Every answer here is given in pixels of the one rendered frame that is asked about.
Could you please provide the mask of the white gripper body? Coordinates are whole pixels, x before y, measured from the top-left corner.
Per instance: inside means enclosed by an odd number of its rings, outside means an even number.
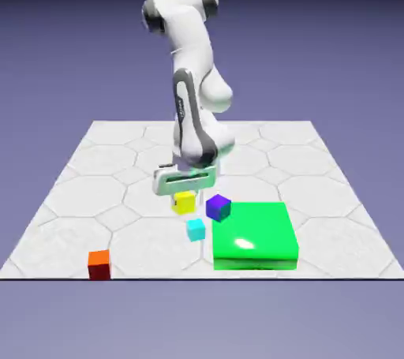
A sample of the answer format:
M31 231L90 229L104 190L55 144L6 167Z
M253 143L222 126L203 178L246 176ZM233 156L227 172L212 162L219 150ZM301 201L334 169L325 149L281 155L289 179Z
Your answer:
M152 190L157 196L185 191L198 192L213 187L216 174L216 166L180 169L177 164L160 165L153 174Z

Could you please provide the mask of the small yellow cube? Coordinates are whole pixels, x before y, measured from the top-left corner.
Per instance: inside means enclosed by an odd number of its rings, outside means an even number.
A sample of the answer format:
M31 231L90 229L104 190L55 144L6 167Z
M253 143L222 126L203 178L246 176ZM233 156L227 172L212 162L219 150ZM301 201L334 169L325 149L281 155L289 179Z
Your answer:
M193 213L196 210L196 194L194 191L175 193L172 197L171 207L178 215Z

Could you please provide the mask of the small purple cube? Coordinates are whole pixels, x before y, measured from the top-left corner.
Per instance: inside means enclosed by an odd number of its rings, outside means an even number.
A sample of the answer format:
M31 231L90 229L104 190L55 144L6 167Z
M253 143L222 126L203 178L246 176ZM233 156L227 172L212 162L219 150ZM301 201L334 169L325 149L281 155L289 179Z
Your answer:
M222 222L230 215L231 200L226 197L216 194L206 201L205 211L206 216L216 222Z

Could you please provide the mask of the small cyan cube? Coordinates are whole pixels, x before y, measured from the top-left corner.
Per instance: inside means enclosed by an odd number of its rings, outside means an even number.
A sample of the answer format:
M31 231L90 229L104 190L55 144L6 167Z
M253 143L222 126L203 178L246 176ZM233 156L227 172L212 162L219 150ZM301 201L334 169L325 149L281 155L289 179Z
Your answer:
M206 237L206 226L203 219L187 220L186 233L191 242L204 240Z

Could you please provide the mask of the small orange cube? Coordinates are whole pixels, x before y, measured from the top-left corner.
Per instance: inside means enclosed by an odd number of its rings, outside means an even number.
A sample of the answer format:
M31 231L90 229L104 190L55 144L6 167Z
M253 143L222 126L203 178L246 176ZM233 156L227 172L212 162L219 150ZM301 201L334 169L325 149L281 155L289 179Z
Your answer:
M108 250L88 253L88 277L90 280L110 280L110 252Z

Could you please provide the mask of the large green box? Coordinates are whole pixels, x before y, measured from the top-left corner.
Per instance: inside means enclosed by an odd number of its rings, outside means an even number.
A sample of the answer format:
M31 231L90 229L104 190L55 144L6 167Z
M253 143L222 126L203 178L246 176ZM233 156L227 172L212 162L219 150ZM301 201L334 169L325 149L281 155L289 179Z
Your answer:
M212 222L215 270L290 271L299 245L283 202L233 202L230 215Z

